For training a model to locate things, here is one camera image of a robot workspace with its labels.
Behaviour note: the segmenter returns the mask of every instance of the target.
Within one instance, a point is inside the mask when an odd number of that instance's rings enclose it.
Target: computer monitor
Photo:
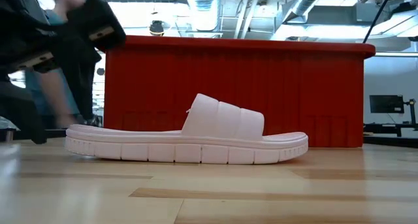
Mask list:
[[[402,95],[371,95],[370,111],[372,113],[404,113]]]

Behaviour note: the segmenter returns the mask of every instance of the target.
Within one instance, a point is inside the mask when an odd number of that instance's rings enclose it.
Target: white wall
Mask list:
[[[416,51],[415,44],[405,50],[405,52]],[[393,123],[388,114],[370,113],[369,95],[403,95],[404,101],[409,99],[418,101],[417,61],[417,58],[413,57],[373,57],[364,62],[365,123]],[[397,123],[410,121],[410,108],[405,106],[405,114],[391,114],[391,116]],[[402,136],[418,137],[418,131],[403,129]]]

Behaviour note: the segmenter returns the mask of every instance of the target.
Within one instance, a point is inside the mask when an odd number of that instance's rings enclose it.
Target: wooden floor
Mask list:
[[[108,161],[0,144],[1,224],[418,223],[418,150],[310,150],[276,165]]]

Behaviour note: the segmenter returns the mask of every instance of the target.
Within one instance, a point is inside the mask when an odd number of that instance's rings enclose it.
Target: red storage bin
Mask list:
[[[265,115],[265,135],[361,147],[368,44],[128,36],[106,54],[104,126],[181,129],[197,93]]]

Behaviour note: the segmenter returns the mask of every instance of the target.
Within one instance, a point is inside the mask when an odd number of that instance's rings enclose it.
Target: white slide sandal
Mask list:
[[[181,131],[131,132],[72,125],[65,148],[104,159],[269,164],[308,151],[305,133],[263,136],[264,116],[198,94]]]

